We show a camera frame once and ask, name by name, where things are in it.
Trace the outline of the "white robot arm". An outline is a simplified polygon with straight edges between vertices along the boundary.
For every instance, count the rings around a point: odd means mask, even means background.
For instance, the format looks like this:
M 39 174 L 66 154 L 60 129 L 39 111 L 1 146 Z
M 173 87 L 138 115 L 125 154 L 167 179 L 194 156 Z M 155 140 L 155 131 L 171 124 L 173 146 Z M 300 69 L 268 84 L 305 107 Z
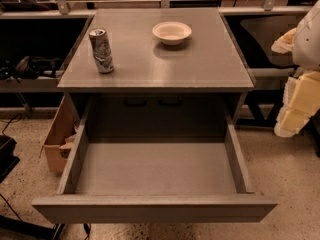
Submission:
M 320 1 L 317 1 L 296 28 L 289 30 L 271 46 L 276 53 L 291 52 L 298 66 L 284 89 L 283 106 L 274 133 L 292 137 L 320 109 Z

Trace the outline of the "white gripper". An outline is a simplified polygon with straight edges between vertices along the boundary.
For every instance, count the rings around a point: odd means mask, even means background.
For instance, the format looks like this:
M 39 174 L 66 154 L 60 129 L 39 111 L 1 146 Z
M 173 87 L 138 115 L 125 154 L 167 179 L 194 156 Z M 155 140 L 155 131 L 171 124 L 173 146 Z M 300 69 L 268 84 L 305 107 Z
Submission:
M 286 32 L 272 44 L 271 50 L 280 54 L 291 52 L 295 33 L 295 28 Z M 320 72 L 308 71 L 298 78 L 289 77 L 283 103 L 291 110 L 285 107 L 280 109 L 274 133 L 279 137 L 290 138 L 309 122 L 308 115 L 314 115 L 320 109 Z

